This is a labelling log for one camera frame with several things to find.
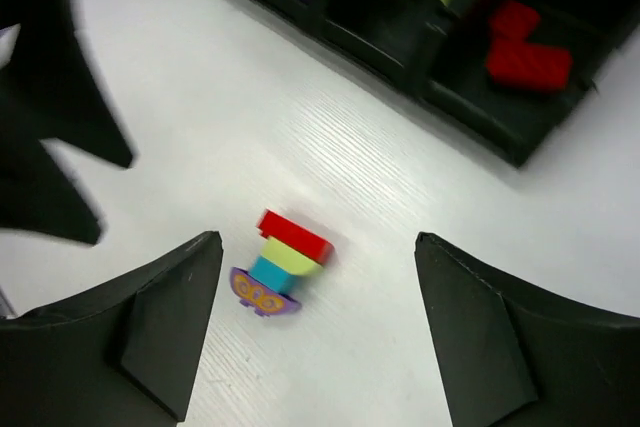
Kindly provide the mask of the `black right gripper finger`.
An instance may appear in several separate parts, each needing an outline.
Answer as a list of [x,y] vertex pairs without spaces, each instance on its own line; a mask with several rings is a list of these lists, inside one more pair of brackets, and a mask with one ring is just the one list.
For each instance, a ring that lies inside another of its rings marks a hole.
[[1,227],[87,245],[102,229],[80,192],[41,143],[1,138]]
[[72,0],[1,0],[1,26],[18,29],[1,90],[39,137],[130,167],[134,152],[83,54]]

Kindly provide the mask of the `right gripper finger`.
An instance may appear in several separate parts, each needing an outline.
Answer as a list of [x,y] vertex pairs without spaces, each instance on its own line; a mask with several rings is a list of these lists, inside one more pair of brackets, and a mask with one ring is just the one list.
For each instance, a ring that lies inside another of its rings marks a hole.
[[455,426],[636,426],[639,320],[562,297],[433,234],[419,284]]
[[1,322],[4,426],[176,426],[220,278],[206,231],[155,261]]

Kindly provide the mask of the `red curved lego brick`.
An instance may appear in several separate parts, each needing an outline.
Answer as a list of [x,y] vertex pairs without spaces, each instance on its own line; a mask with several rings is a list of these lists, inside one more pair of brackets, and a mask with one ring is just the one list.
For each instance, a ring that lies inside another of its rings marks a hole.
[[485,66],[491,80],[500,86],[555,93],[567,86],[573,57],[565,48],[497,38]]

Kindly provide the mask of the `red small lego brick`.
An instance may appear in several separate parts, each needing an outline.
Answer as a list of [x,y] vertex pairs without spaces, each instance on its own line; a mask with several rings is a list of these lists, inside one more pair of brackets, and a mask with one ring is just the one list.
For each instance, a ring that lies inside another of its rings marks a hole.
[[526,40],[540,22],[539,13],[518,1],[505,0],[489,18],[493,37]]

